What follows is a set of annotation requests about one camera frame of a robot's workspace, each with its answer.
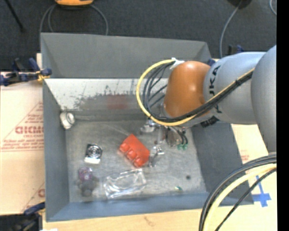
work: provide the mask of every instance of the blue marking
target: blue marking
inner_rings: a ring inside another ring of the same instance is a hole
[[[272,200],[270,194],[264,193],[261,182],[259,182],[258,186],[260,189],[260,194],[252,194],[251,196],[255,202],[259,201],[262,207],[267,207],[268,206],[267,201]]]

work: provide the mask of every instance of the transparent plastic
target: transparent plastic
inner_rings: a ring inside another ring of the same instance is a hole
[[[143,170],[139,168],[107,176],[103,187],[107,198],[113,199],[139,193],[145,185]]]

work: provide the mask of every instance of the clamp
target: clamp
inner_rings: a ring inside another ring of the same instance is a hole
[[[37,80],[42,82],[43,79],[49,78],[52,74],[52,70],[50,68],[40,69],[37,62],[33,59],[29,59],[30,71],[32,73],[22,72],[24,66],[20,63],[19,58],[14,59],[12,64],[12,72],[7,73],[5,76],[0,75],[0,86],[9,86],[11,84],[28,82],[31,80]]]

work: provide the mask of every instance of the green component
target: green component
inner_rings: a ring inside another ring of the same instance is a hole
[[[183,191],[182,187],[180,187],[180,186],[176,186],[175,190],[180,191],[180,192]]]
[[[184,145],[182,146],[183,151],[185,151],[185,150],[187,149],[187,146],[188,146],[188,144],[184,144]]]
[[[187,149],[188,144],[178,144],[177,149],[185,151]]]

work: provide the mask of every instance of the bin floor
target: bin floor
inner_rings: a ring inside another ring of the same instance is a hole
[[[124,139],[133,133],[147,149],[151,150],[155,146],[158,132],[140,134],[140,127],[144,123],[143,120],[100,122],[77,119],[75,125],[65,131],[70,202],[105,200],[107,199],[103,188],[105,178],[112,173],[136,169],[118,148]],[[191,130],[186,131],[186,136],[189,143],[185,151],[178,150],[176,146],[170,147],[166,142],[162,143],[161,148],[165,154],[158,156],[156,165],[142,167],[147,181],[146,187],[140,194],[129,198],[206,191]],[[92,165],[84,162],[88,143],[102,147],[100,164]],[[91,167],[96,177],[96,187],[90,197],[83,197],[77,186],[78,169],[83,166]]]

